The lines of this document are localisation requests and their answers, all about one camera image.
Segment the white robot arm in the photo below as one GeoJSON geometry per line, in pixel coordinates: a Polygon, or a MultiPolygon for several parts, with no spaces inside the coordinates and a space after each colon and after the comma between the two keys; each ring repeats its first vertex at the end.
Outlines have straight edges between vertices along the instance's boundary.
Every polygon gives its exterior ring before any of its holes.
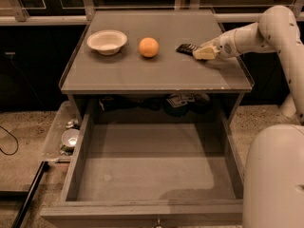
{"type": "MultiPolygon", "coordinates": [[[[258,21],[224,32],[193,52],[198,60],[273,52],[276,74],[256,63],[254,78],[268,90],[282,90],[281,111],[304,115],[304,45],[294,13],[284,6],[266,9],[258,21]]],[[[304,228],[304,126],[277,124],[260,131],[245,163],[242,228],[304,228]]]]}

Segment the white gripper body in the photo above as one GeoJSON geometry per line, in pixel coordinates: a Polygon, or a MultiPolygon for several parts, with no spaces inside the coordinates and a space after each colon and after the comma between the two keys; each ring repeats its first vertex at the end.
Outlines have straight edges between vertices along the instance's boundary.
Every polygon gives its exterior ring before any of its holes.
{"type": "Polygon", "coordinates": [[[231,58],[238,55],[238,50],[235,42],[236,30],[232,29],[222,33],[216,39],[218,56],[221,58],[231,58]]]}

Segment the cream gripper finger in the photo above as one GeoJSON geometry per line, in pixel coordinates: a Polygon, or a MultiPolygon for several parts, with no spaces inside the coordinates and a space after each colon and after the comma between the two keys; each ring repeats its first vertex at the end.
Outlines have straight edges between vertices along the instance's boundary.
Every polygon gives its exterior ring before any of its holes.
{"type": "Polygon", "coordinates": [[[210,41],[204,42],[200,45],[201,48],[205,48],[205,47],[218,47],[218,43],[219,43],[219,39],[218,38],[214,38],[210,41]]]}
{"type": "Polygon", "coordinates": [[[193,51],[193,56],[197,60],[214,60],[219,54],[215,46],[199,47],[193,51]]]}

